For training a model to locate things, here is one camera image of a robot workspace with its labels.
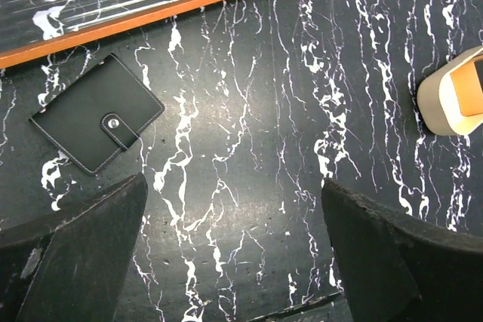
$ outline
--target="black wallet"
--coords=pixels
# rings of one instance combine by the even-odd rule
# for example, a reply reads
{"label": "black wallet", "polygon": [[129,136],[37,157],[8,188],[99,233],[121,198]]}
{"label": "black wallet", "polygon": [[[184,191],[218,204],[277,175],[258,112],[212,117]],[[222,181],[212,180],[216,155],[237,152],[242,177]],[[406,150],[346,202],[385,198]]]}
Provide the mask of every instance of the black wallet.
{"label": "black wallet", "polygon": [[164,110],[110,54],[30,120],[83,171],[95,175],[127,151]]}

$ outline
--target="orange frame edge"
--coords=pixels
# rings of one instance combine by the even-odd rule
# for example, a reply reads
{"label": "orange frame edge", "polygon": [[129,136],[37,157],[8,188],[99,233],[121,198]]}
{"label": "orange frame edge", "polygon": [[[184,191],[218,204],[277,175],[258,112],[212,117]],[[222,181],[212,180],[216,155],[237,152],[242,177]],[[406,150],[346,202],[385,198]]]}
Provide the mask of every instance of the orange frame edge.
{"label": "orange frame edge", "polygon": [[0,69],[15,66],[29,60],[47,56],[58,51],[64,51],[75,46],[96,41],[129,29],[153,23],[182,14],[196,8],[204,7],[222,0],[182,0],[179,2],[161,5],[156,8],[140,11],[126,17],[110,20],[109,22],[89,26],[78,32],[70,32],[48,41],[38,41],[20,48],[0,53]]}

